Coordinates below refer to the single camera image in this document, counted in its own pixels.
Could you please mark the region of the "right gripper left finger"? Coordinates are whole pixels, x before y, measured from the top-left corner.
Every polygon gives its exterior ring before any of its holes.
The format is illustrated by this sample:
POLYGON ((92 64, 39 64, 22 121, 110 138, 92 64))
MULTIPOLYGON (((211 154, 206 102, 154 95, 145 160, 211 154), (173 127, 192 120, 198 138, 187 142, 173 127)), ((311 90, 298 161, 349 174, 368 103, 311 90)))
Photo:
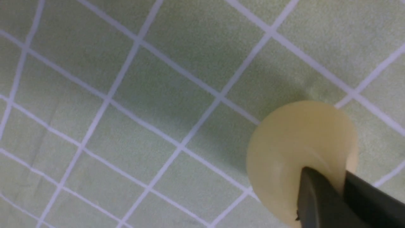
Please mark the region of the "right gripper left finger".
POLYGON ((369 228, 320 172, 304 167, 297 199, 302 228, 369 228))

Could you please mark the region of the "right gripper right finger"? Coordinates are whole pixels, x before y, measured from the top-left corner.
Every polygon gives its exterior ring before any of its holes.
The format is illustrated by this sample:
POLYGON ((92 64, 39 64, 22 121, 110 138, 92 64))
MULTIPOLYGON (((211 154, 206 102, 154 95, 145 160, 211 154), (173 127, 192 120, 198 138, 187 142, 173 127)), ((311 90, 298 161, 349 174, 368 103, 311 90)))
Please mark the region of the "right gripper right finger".
POLYGON ((404 228, 405 205, 347 171, 343 198, 349 208, 371 228, 404 228))

